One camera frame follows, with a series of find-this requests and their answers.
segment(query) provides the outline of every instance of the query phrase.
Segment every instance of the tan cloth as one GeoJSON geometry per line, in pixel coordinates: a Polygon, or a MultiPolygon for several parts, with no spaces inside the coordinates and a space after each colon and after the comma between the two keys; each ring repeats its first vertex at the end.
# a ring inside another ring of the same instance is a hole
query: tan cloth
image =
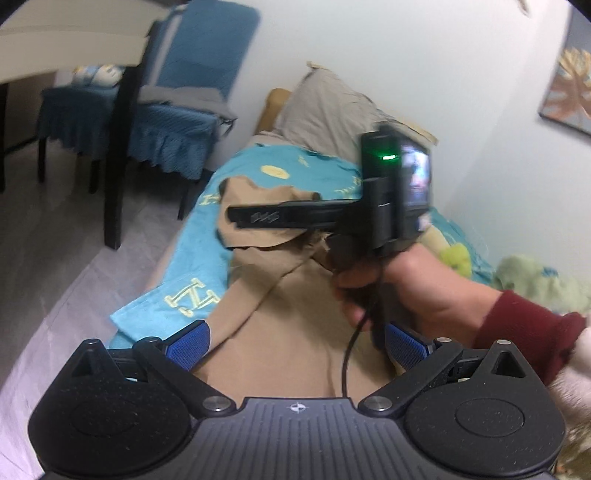
{"type": "MultiPolygon", "coordinates": [[[[218,228],[234,248],[230,288],[207,319],[212,349],[195,373],[240,404],[244,397],[337,397],[343,355],[353,329],[330,289],[318,234],[240,230],[229,205],[311,199],[291,187],[262,189],[245,177],[222,188],[218,228]]],[[[349,362],[355,403],[391,379],[383,354],[360,335],[349,362]]]]}

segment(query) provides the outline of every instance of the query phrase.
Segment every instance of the green stuffed toy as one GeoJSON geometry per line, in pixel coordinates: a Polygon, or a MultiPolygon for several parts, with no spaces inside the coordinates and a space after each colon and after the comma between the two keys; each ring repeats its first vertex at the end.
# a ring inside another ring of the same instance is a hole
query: green stuffed toy
{"type": "Polygon", "coordinates": [[[511,255],[499,263],[492,287],[513,290],[518,295],[558,314],[591,310],[591,286],[575,278],[562,277],[553,268],[533,258],[511,255]]]}
{"type": "Polygon", "coordinates": [[[472,260],[464,244],[454,244],[439,252],[439,260],[452,267],[462,277],[472,277],[472,260]]]}

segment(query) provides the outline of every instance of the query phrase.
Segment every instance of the wrist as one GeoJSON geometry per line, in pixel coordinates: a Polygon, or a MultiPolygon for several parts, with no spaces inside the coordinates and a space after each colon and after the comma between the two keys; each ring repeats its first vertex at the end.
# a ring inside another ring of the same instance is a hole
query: wrist
{"type": "Polygon", "coordinates": [[[465,329],[463,344],[472,346],[478,331],[484,324],[486,316],[499,300],[502,292],[487,285],[470,282],[470,288],[464,293],[461,300],[463,305],[460,315],[462,328],[465,329]]]}

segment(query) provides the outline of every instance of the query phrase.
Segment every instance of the white wall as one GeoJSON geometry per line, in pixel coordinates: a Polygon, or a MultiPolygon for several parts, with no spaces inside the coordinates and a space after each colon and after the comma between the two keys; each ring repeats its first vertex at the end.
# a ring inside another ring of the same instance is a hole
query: white wall
{"type": "Polygon", "coordinates": [[[552,0],[522,76],[446,213],[489,261],[531,255],[591,280],[591,139],[537,115],[561,50],[569,8],[552,0]]]}
{"type": "Polygon", "coordinates": [[[53,86],[54,78],[54,73],[44,73],[10,82],[4,125],[5,148],[13,147],[36,135],[41,91],[53,86]]]}
{"type": "Polygon", "coordinates": [[[550,1],[530,1],[527,18],[516,0],[241,0],[261,24],[230,98],[240,118],[209,167],[246,144],[268,91],[292,89],[312,60],[440,139],[434,190],[444,206],[494,129],[550,1]]]}

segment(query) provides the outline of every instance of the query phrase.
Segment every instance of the gray floor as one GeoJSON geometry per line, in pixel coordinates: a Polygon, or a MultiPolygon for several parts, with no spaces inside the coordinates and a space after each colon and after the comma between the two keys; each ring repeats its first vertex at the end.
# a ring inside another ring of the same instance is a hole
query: gray floor
{"type": "Polygon", "coordinates": [[[142,293],[180,227],[178,179],[132,163],[123,244],[105,248],[89,163],[50,144],[39,185],[36,154],[31,145],[7,157],[0,195],[0,479],[39,476],[26,434],[32,409],[81,340],[112,337],[109,314],[142,293]]]}

